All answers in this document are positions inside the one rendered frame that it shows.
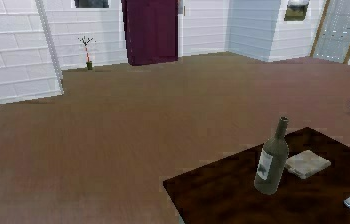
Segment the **dark maroon room door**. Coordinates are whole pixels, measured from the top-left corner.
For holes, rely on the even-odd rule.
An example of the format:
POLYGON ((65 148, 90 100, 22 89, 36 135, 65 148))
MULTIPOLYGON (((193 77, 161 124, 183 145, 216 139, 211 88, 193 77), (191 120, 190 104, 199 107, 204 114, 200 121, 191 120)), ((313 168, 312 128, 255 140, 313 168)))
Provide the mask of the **dark maroon room door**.
POLYGON ((178 60, 178 0, 121 0, 132 66, 178 60))

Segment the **small bare twig house plant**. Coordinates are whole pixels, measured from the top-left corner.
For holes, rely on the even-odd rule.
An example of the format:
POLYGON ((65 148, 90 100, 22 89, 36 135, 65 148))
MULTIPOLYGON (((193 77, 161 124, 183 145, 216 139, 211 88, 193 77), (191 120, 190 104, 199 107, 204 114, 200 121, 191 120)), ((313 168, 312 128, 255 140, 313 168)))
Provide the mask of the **small bare twig house plant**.
POLYGON ((91 71, 93 69, 93 62, 90 59, 89 54, 89 44, 93 41, 93 38, 83 36, 79 38, 79 41, 84 45, 85 53, 86 53, 86 68, 91 71))

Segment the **framed wall picture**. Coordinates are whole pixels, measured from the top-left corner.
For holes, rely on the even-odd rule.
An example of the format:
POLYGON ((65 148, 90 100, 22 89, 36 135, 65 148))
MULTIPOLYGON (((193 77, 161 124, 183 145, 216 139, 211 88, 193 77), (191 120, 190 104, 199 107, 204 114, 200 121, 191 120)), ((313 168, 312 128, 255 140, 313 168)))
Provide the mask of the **framed wall picture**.
POLYGON ((303 21, 306 17, 310 0, 288 0, 284 16, 285 21, 303 21))

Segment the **pale grey square cloth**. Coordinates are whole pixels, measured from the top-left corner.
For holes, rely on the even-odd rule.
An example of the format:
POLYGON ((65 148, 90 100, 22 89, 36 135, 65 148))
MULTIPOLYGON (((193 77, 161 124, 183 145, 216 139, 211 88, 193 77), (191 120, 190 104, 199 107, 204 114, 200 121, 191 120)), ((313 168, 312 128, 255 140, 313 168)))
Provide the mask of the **pale grey square cloth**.
POLYGON ((286 160, 285 168, 301 179, 307 179, 326 169, 331 162, 311 150, 305 150, 286 160))

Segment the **dark brown wooden table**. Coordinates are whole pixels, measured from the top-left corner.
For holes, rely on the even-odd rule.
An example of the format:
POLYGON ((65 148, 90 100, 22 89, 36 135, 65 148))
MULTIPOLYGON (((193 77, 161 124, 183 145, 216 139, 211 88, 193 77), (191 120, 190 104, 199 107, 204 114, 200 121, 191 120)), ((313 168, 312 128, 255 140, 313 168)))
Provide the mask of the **dark brown wooden table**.
POLYGON ((304 150, 331 165, 302 180, 284 172, 278 190, 254 187, 260 145, 163 182, 185 224, 350 224, 350 147, 305 127, 286 135, 290 154, 304 150))

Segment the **dark window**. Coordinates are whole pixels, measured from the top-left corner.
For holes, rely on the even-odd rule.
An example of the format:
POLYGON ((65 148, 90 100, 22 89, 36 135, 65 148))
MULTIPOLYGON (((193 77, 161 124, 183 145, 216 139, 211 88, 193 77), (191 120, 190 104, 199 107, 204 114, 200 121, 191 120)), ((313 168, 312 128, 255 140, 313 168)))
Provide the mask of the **dark window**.
POLYGON ((109 8, 108 0, 73 0, 75 8, 109 8))

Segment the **grey room door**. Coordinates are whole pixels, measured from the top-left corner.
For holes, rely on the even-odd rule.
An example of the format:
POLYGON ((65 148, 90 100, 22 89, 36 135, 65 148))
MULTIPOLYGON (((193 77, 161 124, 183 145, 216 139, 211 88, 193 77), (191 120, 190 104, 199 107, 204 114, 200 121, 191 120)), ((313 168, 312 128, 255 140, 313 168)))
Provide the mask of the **grey room door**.
POLYGON ((350 0, 329 0, 313 57, 343 63, 350 47, 350 0))

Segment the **olive green wine bottle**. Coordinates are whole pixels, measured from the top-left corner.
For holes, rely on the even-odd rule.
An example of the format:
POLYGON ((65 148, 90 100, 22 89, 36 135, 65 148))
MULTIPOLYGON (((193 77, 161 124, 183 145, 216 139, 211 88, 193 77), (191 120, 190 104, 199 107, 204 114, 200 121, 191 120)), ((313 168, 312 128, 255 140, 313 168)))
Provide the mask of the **olive green wine bottle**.
POLYGON ((275 134, 268 139, 261 150, 254 179, 254 187, 266 195, 274 194, 279 186, 289 154, 285 140, 288 118, 279 119, 275 134))

